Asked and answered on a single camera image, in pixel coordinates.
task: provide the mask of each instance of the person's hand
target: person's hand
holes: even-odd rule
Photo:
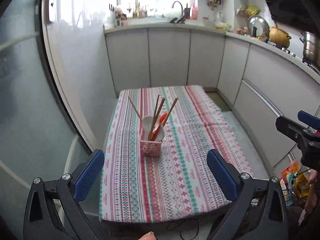
[[[153,232],[146,233],[139,240],[156,240],[155,234]]]
[[[317,171],[312,170],[309,181],[308,181],[308,183],[311,184],[311,186],[310,186],[309,196],[308,196],[306,205],[304,206],[304,209],[307,214],[311,214],[313,212],[313,209],[317,205],[318,198],[314,189],[314,186],[315,186],[314,183],[316,182],[317,174],[318,174]]]
[[[315,171],[315,170],[311,170],[310,173],[311,173],[311,174],[310,174],[310,178],[309,178],[308,183],[311,185],[311,184],[313,184],[313,183],[316,182],[318,172]]]

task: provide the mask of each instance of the gas stove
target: gas stove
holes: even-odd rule
[[[306,64],[309,68],[311,68],[314,72],[320,75],[320,67],[316,64],[309,62],[307,59],[303,58],[302,62]]]
[[[318,75],[320,75],[320,66],[318,66],[317,64],[314,64],[313,62],[309,62],[307,59],[303,58],[302,60],[296,57],[296,54],[294,54],[293,52],[291,52],[290,50],[280,47],[277,44],[275,44],[272,41],[268,41],[267,44],[274,46],[280,50],[282,50],[285,53],[288,53],[289,55],[291,55],[292,57],[295,57],[297,60],[302,61],[302,63],[304,63],[305,65],[307,65],[310,69],[312,69],[314,72],[316,72]]]

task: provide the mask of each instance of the yellow pot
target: yellow pot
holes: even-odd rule
[[[275,44],[287,49],[290,46],[291,36],[284,30],[272,27],[269,33],[269,39]]]

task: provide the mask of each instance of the pot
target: pot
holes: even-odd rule
[[[272,27],[269,33],[269,39],[275,44],[287,49],[290,46],[291,36],[284,30]]]
[[[305,32],[303,34],[303,59],[314,65],[320,65],[320,39],[314,34]]]

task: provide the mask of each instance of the tablecloth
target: tablecloth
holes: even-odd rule
[[[165,127],[161,157],[141,155],[142,116],[153,115],[157,95],[166,98],[161,114],[178,102]],[[108,133],[100,189],[100,218],[149,223],[210,212],[229,203],[207,164],[216,148],[239,172],[250,172],[231,127],[200,86],[121,91]]]

